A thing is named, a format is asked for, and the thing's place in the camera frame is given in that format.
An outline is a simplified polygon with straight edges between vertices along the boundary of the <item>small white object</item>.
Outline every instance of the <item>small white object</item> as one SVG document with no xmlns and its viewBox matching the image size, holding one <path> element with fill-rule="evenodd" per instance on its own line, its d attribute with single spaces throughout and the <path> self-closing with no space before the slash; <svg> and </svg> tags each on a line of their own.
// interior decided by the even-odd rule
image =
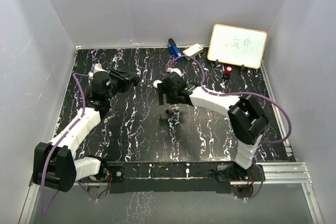
<svg viewBox="0 0 336 224">
<path fill-rule="evenodd" d="M 93 157 L 75 160 L 76 181 L 99 173 L 100 161 Z"/>
<path fill-rule="evenodd" d="M 97 181 L 96 177 L 94 177 L 94 176 L 90 175 L 89 178 L 90 178 L 90 180 Z"/>
<path fill-rule="evenodd" d="M 156 81 L 153 82 L 153 86 L 157 89 L 159 83 L 162 83 L 162 81 L 156 80 Z"/>
<path fill-rule="evenodd" d="M 258 69 L 266 40 L 265 31 L 216 24 L 207 57 L 211 61 Z"/>
<path fill-rule="evenodd" d="M 199 55 L 201 52 L 203 52 L 203 47 L 201 47 L 199 44 L 195 44 L 183 51 L 183 53 L 190 57 L 195 57 Z"/>
<path fill-rule="evenodd" d="M 105 72 L 107 72 L 106 70 L 102 69 L 100 63 L 94 64 L 94 67 L 93 67 L 93 73 L 97 73 L 97 72 L 99 72 L 99 71 L 105 71 Z"/>
<path fill-rule="evenodd" d="M 180 69 L 178 69 L 178 68 L 168 68 L 168 69 L 167 69 L 167 73 L 171 73 L 171 72 L 175 72 L 175 73 L 177 73 L 180 77 L 182 77 L 182 73 L 181 73 Z"/>
</svg>

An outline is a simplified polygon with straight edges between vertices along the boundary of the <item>cable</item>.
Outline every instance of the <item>cable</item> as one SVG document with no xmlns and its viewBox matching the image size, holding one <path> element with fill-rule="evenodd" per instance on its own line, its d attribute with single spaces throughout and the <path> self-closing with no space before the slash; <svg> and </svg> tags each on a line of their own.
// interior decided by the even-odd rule
<svg viewBox="0 0 336 224">
<path fill-rule="evenodd" d="M 108 178 L 108 174 L 106 174 L 106 177 L 105 178 L 103 178 L 102 180 L 97 180 L 94 176 L 89 176 L 89 178 L 91 179 L 91 180 L 93 180 L 93 181 L 95 181 L 95 182 L 103 182 L 103 181 L 105 181 L 107 178 Z"/>
<path fill-rule="evenodd" d="M 113 182 L 113 177 L 112 177 L 112 174 L 109 174 L 108 176 L 110 177 L 110 179 L 107 179 L 107 189 L 110 190 L 111 183 Z"/>
<path fill-rule="evenodd" d="M 253 198 L 257 197 L 257 195 L 260 193 L 260 191 L 262 189 L 262 186 L 264 184 L 264 179 L 265 179 L 264 170 L 259 165 L 257 165 L 256 162 L 257 162 L 257 158 L 254 159 L 253 165 L 255 167 L 257 167 L 259 169 L 259 171 L 261 172 L 261 182 L 260 182 L 260 186 L 259 186 L 257 192 L 255 194 L 253 194 L 251 197 L 249 197 L 248 199 L 253 199 Z"/>
<path fill-rule="evenodd" d="M 202 67 L 201 63 L 198 60 L 196 60 L 194 57 L 190 57 L 190 56 L 187 56 L 187 55 L 178 56 L 168 65 L 167 68 L 169 68 L 173 63 L 175 63 L 178 59 L 180 59 L 182 57 L 187 57 L 187 58 L 193 59 L 198 64 L 198 66 L 200 67 L 201 72 L 202 72 L 201 87 L 208 94 L 215 95 L 217 97 L 226 97 L 226 96 L 230 96 L 230 95 L 238 95 L 238 96 L 253 95 L 253 96 L 258 97 L 260 99 L 266 100 L 267 102 L 270 102 L 271 104 L 273 104 L 275 107 L 277 107 L 283 113 L 283 115 L 285 116 L 285 118 L 287 120 L 287 123 L 288 123 L 287 135 L 282 139 L 275 140 L 275 141 L 262 141 L 262 142 L 260 142 L 260 144 L 280 144 L 280 143 L 284 142 L 285 140 L 287 140 L 289 138 L 290 134 L 292 133 L 292 123 L 291 123 L 291 120 L 289 118 L 289 115 L 287 114 L 287 112 L 284 110 L 284 108 L 282 106 L 280 106 L 275 101 L 269 99 L 268 97 L 265 97 L 265 96 L 263 96 L 261 94 L 257 94 L 257 93 L 252 93 L 252 92 L 221 93 L 221 92 L 211 91 L 211 90 L 207 89 L 203 84 L 204 81 L 205 81 L 205 75 L 204 75 L 203 67 Z"/>
<path fill-rule="evenodd" d="M 245 186 L 249 186 L 249 184 L 250 184 L 250 180 L 251 180 L 251 177 L 248 176 L 248 182 L 247 182 L 247 184 L 246 184 Z"/>
<path fill-rule="evenodd" d="M 108 189 L 105 189 L 104 191 L 102 191 L 102 192 L 100 193 L 100 195 L 97 197 L 97 199 L 99 199 L 100 196 L 102 196 L 102 194 L 105 193 L 106 191 L 108 191 Z"/>
<path fill-rule="evenodd" d="M 73 73 L 72 76 L 74 77 L 75 81 L 76 81 L 76 84 L 79 88 L 79 91 L 80 91 L 80 94 L 82 96 L 82 103 L 83 103 L 83 110 L 82 110 L 82 116 L 84 116 L 85 114 L 85 96 L 84 96 L 84 92 L 83 92 L 83 89 L 80 85 L 80 82 L 77 78 L 76 75 L 79 75 L 79 76 L 84 76 L 84 77 L 87 77 L 89 76 L 88 74 L 80 74 L 80 73 Z M 71 130 L 78 122 L 80 121 L 80 119 L 77 119 L 70 127 L 69 127 L 69 130 Z M 59 193 L 59 191 L 56 191 L 55 194 L 52 196 L 50 202 L 48 203 L 48 205 L 46 206 L 46 208 L 44 208 L 44 192 L 45 192 L 45 181 L 46 181 L 46 174 L 47 174 L 47 168 L 48 168 L 48 164 L 49 164 L 49 161 L 51 159 L 51 156 L 52 154 L 54 153 L 56 147 L 60 144 L 60 142 L 68 135 L 69 131 L 66 131 L 60 138 L 59 140 L 54 144 L 54 146 L 51 148 L 47 158 L 46 158 L 46 161 L 44 163 L 44 166 L 43 166 L 43 171 L 42 171 L 42 178 L 41 178 L 41 186 L 40 186 L 40 190 L 41 190 L 41 197 L 40 197 L 40 204 L 41 204 L 41 214 L 44 215 L 52 201 L 55 199 L 56 195 Z"/>
<path fill-rule="evenodd" d="M 80 188 L 83 189 L 83 191 L 85 191 L 85 192 L 87 193 L 87 195 L 89 195 L 89 197 L 90 197 L 91 199 L 94 199 L 94 200 L 97 200 L 97 199 L 98 199 L 95 195 L 92 195 L 91 193 L 89 193 L 89 192 L 86 190 L 86 188 L 85 188 L 79 181 L 77 181 L 77 184 L 80 186 Z"/>
<path fill-rule="evenodd" d="M 253 178 L 252 178 L 252 184 L 250 184 L 250 186 L 252 186 L 254 184 L 254 174 L 253 174 Z"/>
</svg>

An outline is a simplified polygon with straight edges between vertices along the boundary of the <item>red button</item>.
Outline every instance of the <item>red button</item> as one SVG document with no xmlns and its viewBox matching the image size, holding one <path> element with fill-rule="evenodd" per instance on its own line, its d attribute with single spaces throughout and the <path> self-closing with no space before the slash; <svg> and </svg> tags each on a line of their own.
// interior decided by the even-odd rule
<svg viewBox="0 0 336 224">
<path fill-rule="evenodd" d="M 226 67 L 225 73 L 226 74 L 231 74 L 232 73 L 232 67 Z"/>
</svg>

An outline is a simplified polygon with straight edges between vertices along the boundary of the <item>floor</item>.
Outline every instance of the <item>floor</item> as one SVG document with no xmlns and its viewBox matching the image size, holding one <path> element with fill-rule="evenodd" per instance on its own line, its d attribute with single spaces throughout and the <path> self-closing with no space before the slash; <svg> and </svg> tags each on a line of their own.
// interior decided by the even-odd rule
<svg viewBox="0 0 336 224">
<path fill-rule="evenodd" d="M 251 91 L 268 97 L 268 91 L 260 69 L 244 69 L 235 66 L 229 80 L 223 81 L 225 66 L 214 66 L 206 58 L 207 48 L 197 57 L 206 74 L 205 84 L 216 91 Z M 107 161 L 181 162 L 181 161 L 232 161 L 236 155 L 237 139 L 229 120 L 205 108 L 188 105 L 159 106 L 154 80 L 162 80 L 166 66 L 173 60 L 166 48 L 142 49 L 87 49 L 79 50 L 73 71 L 88 73 L 95 63 L 103 68 L 134 71 L 140 75 L 140 84 L 111 101 L 111 112 L 78 148 L 76 158 L 97 155 Z M 183 60 L 179 67 L 188 81 L 200 82 L 197 65 Z M 75 81 L 70 79 L 57 134 L 74 118 L 82 106 Z M 88 80 L 82 78 L 83 87 Z M 281 138 L 272 106 L 260 100 L 270 119 L 264 139 Z M 263 161 L 287 161 L 283 144 L 263 145 L 258 155 Z"/>
<path fill-rule="evenodd" d="M 55 193 L 47 188 L 46 198 Z M 301 184 L 265 184 L 246 204 L 215 192 L 134 192 L 109 194 L 97 204 L 79 186 L 59 193 L 44 216 L 37 201 L 30 224 L 310 224 Z"/>
</svg>

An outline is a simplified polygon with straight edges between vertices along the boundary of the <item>metal frame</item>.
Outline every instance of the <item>metal frame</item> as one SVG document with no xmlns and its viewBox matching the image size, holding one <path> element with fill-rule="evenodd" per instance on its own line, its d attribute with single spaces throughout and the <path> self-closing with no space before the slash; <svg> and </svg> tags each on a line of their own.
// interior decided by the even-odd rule
<svg viewBox="0 0 336 224">
<path fill-rule="evenodd" d="M 77 51 L 82 49 L 80 46 L 76 47 Z M 269 96 L 271 99 L 275 101 L 274 93 L 271 88 L 266 69 L 264 66 L 264 63 L 261 65 L 261 71 L 264 76 L 264 80 L 266 83 L 266 88 L 268 90 Z M 285 126 L 282 121 L 281 115 L 279 110 L 273 106 L 275 116 L 280 128 L 281 136 L 283 137 L 285 135 Z M 290 147 L 289 140 L 285 141 L 285 148 L 288 155 L 292 155 L 292 149 Z M 316 201 L 315 194 L 312 189 L 312 182 L 310 175 L 308 173 L 307 167 L 304 162 L 258 162 L 258 164 L 261 164 L 265 171 L 265 184 L 301 184 L 302 189 L 304 192 L 304 195 L 306 197 L 306 201 L 312 216 L 312 220 L 314 223 L 323 224 L 323 218 L 318 206 L 318 203 Z M 239 185 L 244 184 L 245 182 L 231 182 L 231 185 Z M 106 186 L 106 183 L 84 183 L 86 186 Z M 31 184 L 28 195 L 26 198 L 26 202 L 24 204 L 24 208 L 19 220 L 19 224 L 29 224 L 33 208 L 37 199 L 38 195 L 38 185 Z"/>
</svg>

